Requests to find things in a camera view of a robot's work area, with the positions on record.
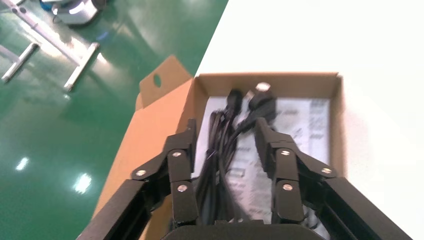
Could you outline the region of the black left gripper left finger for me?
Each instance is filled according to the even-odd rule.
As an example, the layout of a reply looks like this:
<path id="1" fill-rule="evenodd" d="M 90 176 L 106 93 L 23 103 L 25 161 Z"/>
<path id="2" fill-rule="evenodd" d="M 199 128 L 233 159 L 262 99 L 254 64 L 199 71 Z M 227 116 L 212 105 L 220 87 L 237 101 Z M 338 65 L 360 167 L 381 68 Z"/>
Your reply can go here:
<path id="1" fill-rule="evenodd" d="M 171 196 L 173 233 L 194 226 L 199 212 L 192 183 L 196 156 L 197 123 L 188 119 L 185 131 L 166 138 L 163 150 L 131 173 L 104 207 L 77 237 L 79 240 L 137 240 L 152 212 Z"/>

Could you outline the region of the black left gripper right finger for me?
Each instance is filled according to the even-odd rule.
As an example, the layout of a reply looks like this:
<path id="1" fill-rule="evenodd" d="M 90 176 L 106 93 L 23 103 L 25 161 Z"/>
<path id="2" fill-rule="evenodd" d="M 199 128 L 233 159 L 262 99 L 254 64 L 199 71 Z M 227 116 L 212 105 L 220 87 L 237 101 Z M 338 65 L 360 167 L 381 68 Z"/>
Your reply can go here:
<path id="1" fill-rule="evenodd" d="M 255 145 L 272 180 L 271 222 L 300 225 L 312 209 L 333 240 L 407 240 L 409 236 L 329 165 L 302 152 L 293 138 L 256 121 Z"/>

